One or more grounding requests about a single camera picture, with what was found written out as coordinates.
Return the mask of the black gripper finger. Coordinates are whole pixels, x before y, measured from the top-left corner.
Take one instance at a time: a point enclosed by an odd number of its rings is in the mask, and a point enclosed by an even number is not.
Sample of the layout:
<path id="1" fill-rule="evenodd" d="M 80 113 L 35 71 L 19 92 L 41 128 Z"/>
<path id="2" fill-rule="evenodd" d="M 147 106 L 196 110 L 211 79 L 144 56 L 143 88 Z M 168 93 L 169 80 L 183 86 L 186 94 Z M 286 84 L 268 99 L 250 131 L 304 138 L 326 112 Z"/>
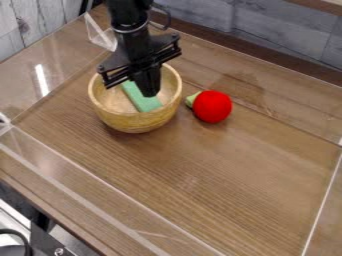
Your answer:
<path id="1" fill-rule="evenodd" d="M 135 82 L 144 97 L 149 96 L 148 87 L 148 71 L 147 70 L 131 70 L 131 80 Z"/>
<path id="2" fill-rule="evenodd" d="M 153 63 L 148 67 L 148 96 L 153 97 L 160 91 L 160 64 Z"/>

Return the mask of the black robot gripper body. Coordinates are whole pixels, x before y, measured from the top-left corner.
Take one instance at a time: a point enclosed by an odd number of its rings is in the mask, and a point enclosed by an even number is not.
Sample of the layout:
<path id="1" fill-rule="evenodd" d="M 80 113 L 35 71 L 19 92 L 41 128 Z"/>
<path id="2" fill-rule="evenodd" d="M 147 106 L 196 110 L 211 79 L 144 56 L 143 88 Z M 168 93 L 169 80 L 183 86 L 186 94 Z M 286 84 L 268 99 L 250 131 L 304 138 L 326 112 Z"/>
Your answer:
<path id="1" fill-rule="evenodd" d="M 104 88 L 109 89 L 131 80 L 131 70 L 147 70 L 151 64 L 163 64 L 182 55 L 179 47 L 180 35 L 167 33 L 151 35 L 148 31 L 120 34 L 117 49 L 99 64 L 97 74 L 101 76 Z"/>

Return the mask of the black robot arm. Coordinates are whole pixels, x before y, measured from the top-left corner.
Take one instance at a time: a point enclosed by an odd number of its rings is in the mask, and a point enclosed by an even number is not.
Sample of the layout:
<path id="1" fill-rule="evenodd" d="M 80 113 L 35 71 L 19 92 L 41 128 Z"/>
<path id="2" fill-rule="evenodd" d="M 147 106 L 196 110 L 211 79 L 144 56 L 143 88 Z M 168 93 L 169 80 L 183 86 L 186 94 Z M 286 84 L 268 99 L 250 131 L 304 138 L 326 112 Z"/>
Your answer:
<path id="1" fill-rule="evenodd" d="M 161 66 L 182 55 L 180 35 L 149 34 L 148 12 L 157 8 L 153 0 L 107 0 L 105 6 L 117 48 L 97 66 L 104 87 L 109 89 L 131 80 L 143 96 L 153 97 L 160 91 Z"/>

